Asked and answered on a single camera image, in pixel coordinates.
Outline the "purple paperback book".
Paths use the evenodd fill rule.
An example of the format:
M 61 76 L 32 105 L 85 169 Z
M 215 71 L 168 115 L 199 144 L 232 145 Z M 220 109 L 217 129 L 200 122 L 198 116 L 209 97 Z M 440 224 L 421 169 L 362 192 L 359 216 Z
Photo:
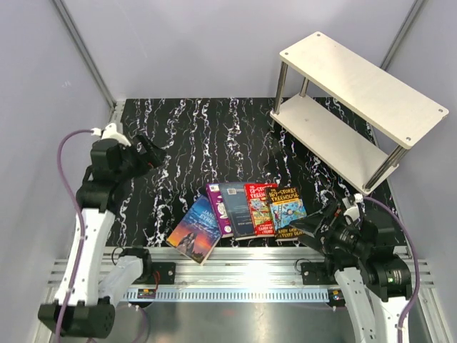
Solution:
M 207 184 L 206 194 L 209 198 L 211 208 L 213 209 L 222 238 L 233 236 L 231 224 L 226 213 L 221 191 L 218 184 Z

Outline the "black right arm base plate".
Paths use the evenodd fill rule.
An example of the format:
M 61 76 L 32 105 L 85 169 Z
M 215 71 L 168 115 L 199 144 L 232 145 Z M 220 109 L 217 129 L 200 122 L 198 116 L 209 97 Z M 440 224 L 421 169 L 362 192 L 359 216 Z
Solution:
M 300 268 L 303 285 L 328 286 L 336 283 L 324 262 L 301 262 Z

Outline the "dark blue book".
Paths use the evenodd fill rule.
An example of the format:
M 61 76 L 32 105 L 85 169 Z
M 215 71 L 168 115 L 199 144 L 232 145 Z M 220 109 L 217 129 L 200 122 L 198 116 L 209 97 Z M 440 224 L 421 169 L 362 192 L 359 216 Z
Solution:
M 244 186 L 245 183 L 243 182 L 219 184 L 223 203 L 236 241 L 256 237 Z

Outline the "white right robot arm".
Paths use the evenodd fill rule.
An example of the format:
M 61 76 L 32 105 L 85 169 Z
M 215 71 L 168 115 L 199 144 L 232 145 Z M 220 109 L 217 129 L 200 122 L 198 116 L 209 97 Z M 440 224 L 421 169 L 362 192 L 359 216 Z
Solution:
M 394 252 L 394 227 L 379 226 L 362 214 L 364 202 L 400 221 L 382 202 L 355 194 L 291 226 L 299 231 L 300 243 L 323 256 L 323 275 L 340 287 L 357 342 L 409 342 L 408 315 L 421 285 L 418 258 L 411 254 L 414 269 L 409 269 Z

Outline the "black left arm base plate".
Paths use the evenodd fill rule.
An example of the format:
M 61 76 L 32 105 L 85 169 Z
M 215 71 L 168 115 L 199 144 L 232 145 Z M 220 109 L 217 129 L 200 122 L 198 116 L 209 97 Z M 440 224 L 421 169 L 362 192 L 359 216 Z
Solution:
M 176 277 L 176 263 L 174 262 L 153 262 L 149 284 L 173 285 Z

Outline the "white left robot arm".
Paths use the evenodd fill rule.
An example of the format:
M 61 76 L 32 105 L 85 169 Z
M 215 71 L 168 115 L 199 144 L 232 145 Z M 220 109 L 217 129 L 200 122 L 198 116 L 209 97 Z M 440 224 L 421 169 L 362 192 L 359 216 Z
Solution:
M 54 299 L 41 304 L 38 312 L 56 342 L 63 337 L 107 338 L 127 289 L 136 282 L 160 280 L 144 247 L 123 249 L 104 279 L 99 273 L 125 183 L 160 167 L 165 157 L 166 152 L 143 134 L 100 138 L 92 144 L 81 186 L 70 193 L 76 223 L 64 277 Z

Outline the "red 13-Storey Treehouse book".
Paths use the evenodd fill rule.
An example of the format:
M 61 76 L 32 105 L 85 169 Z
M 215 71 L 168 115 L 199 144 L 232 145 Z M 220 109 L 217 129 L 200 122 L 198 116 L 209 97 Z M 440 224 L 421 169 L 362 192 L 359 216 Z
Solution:
M 247 183 L 244 185 L 248 209 L 254 231 L 258 237 L 273 237 L 275 230 L 266 199 L 266 190 L 276 188 L 276 183 Z

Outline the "yellow 169-Storey Treehouse book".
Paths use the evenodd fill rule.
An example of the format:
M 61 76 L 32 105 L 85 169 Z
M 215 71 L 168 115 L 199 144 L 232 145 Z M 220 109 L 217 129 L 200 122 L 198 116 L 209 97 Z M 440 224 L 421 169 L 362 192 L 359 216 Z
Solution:
M 295 241 L 303 234 L 291 222 L 306 217 L 303 200 L 296 187 L 271 187 L 266 190 L 277 242 Z

